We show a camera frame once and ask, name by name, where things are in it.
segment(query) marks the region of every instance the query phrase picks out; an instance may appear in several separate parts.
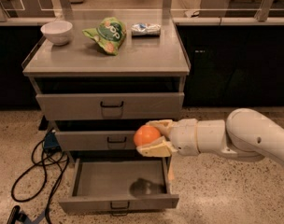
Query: green chip bag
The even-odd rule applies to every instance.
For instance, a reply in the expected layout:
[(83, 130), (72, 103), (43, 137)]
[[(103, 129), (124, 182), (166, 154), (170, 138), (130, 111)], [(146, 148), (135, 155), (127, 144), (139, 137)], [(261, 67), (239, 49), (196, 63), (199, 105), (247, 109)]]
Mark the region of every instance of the green chip bag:
[(126, 27), (118, 19), (105, 18), (97, 28), (84, 29), (83, 34), (93, 39), (109, 55), (117, 55), (118, 48), (126, 37)]

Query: white bowl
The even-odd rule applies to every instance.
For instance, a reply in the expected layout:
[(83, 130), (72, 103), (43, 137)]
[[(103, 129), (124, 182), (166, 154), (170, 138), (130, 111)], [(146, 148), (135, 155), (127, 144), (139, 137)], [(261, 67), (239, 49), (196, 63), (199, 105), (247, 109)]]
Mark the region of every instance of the white bowl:
[(73, 38), (73, 24), (69, 21), (53, 21), (44, 24), (41, 33), (54, 45), (62, 46)]

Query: closed drawer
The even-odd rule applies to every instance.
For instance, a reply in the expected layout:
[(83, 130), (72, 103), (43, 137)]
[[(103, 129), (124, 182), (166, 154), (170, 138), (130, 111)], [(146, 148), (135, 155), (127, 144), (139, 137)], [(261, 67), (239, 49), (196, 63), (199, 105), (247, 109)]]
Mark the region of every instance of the closed drawer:
[(184, 94), (38, 94), (48, 120), (177, 119)]
[(69, 197), (59, 201), (66, 213), (81, 214), (176, 208), (166, 159), (77, 159)]
[(56, 132), (63, 151), (135, 149), (135, 131)]

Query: terrazzo floor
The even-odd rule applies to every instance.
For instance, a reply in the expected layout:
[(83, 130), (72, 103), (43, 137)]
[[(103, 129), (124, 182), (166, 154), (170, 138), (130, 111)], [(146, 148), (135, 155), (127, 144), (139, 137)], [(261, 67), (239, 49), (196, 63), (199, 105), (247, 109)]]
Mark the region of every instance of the terrazzo floor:
[[(284, 107), (255, 108), (284, 128)], [(233, 108), (185, 108), (183, 118), (225, 119)], [(50, 168), (49, 182), (43, 192), (29, 203), (16, 203), (10, 190), (18, 176), (31, 163), (34, 146), (44, 137), (38, 130), (42, 114), (37, 110), (0, 111), (0, 224), (7, 223), (14, 205), (29, 217), (40, 221), (58, 169)], [(67, 215), (58, 200), (69, 192), (73, 166), (69, 165), (61, 186), (50, 205), (52, 223), (122, 224), (209, 224), (209, 223), (284, 223), (284, 168), (265, 158), (258, 162), (230, 161), (211, 154), (198, 157), (174, 155), (172, 193), (179, 194), (176, 209), (129, 213), (125, 217), (110, 214)], [(18, 186), (17, 193), (27, 198), (43, 181), (42, 170), (34, 170)]]

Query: orange sphere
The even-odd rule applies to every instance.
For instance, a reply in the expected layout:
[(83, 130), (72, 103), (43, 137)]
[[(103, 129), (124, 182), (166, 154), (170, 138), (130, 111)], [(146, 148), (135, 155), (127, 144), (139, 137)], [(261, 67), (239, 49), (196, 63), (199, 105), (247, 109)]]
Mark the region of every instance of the orange sphere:
[(134, 135), (134, 143), (136, 146), (144, 146), (150, 144), (154, 140), (161, 137), (160, 131), (150, 125), (142, 125)]

